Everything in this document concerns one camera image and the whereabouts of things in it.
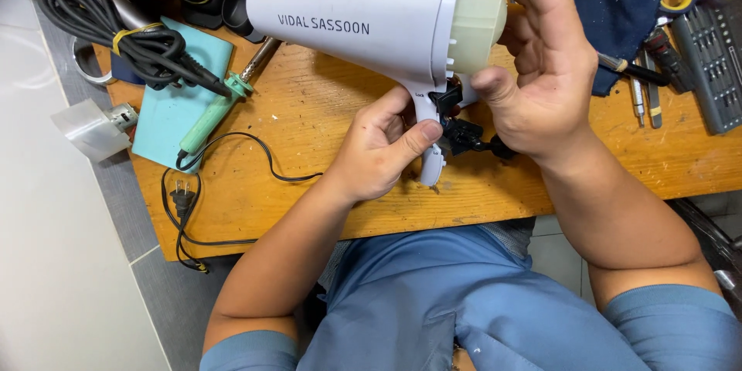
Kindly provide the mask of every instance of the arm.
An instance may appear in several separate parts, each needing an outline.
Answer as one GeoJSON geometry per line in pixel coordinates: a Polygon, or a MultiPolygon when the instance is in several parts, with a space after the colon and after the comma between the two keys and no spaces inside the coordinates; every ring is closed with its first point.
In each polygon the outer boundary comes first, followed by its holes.
{"type": "Polygon", "coordinates": [[[516,0],[500,43],[515,55],[472,77],[497,133],[532,157],[567,239],[590,265],[599,308],[641,286],[680,283],[719,293],[682,219],[597,138],[588,111],[597,55],[573,0],[516,0]]]}
{"type": "Polygon", "coordinates": [[[357,113],[327,172],[229,273],[211,312],[204,352],[250,330],[296,339],[291,314],[322,273],[351,207],[386,194],[403,168],[442,134],[432,120],[404,132],[400,115],[411,104],[410,93],[395,87],[357,113]]]}

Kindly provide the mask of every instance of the person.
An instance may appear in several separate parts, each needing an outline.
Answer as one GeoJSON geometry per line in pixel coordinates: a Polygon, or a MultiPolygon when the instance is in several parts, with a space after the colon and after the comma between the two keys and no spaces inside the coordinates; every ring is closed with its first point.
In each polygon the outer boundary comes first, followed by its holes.
{"type": "Polygon", "coordinates": [[[516,1],[499,43],[517,81],[493,66],[471,85],[506,145],[541,168],[597,309],[531,271],[533,219],[338,243],[353,205],[385,195],[441,137],[432,120],[404,130],[411,99],[395,87],[358,111],[327,172],[237,262],[201,370],[448,370],[454,342],[479,370],[742,366],[740,324],[694,234],[589,125],[597,56],[573,0],[516,1]],[[320,275],[327,316],[299,359],[292,312],[320,275]]]}

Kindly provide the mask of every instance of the white wall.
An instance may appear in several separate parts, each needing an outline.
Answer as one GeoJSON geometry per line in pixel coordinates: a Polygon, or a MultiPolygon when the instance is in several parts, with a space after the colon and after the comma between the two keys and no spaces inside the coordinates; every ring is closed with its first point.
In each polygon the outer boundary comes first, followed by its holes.
{"type": "Polygon", "coordinates": [[[0,371],[168,369],[30,0],[0,0],[0,371]]]}

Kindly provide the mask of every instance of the hand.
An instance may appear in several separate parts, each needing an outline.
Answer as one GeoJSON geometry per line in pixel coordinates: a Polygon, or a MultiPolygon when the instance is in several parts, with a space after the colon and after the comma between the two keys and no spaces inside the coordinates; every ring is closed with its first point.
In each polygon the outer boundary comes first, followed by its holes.
{"type": "Polygon", "coordinates": [[[443,128],[434,120],[423,120],[404,131],[414,120],[410,93],[394,87],[376,102],[358,110],[348,128],[335,161],[320,180],[349,204],[377,199],[392,189],[402,170],[434,144],[443,128]]]}
{"type": "Polygon", "coordinates": [[[594,138],[588,110],[597,54],[574,0],[515,1],[498,43],[515,56],[517,83],[492,66],[476,73],[471,87],[489,105],[506,145],[542,165],[593,142],[585,139],[594,138]]]}

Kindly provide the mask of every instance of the white hair dryer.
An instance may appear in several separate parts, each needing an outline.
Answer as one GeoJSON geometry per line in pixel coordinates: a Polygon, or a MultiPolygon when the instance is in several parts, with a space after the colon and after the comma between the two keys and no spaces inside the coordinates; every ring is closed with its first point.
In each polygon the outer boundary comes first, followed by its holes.
{"type": "Polygon", "coordinates": [[[468,75],[487,66],[506,10],[505,0],[246,0],[258,32],[393,78],[413,96],[417,120],[441,122],[444,138],[422,156],[426,186],[438,181],[448,151],[492,150],[481,127],[448,112],[476,100],[468,75]]]}

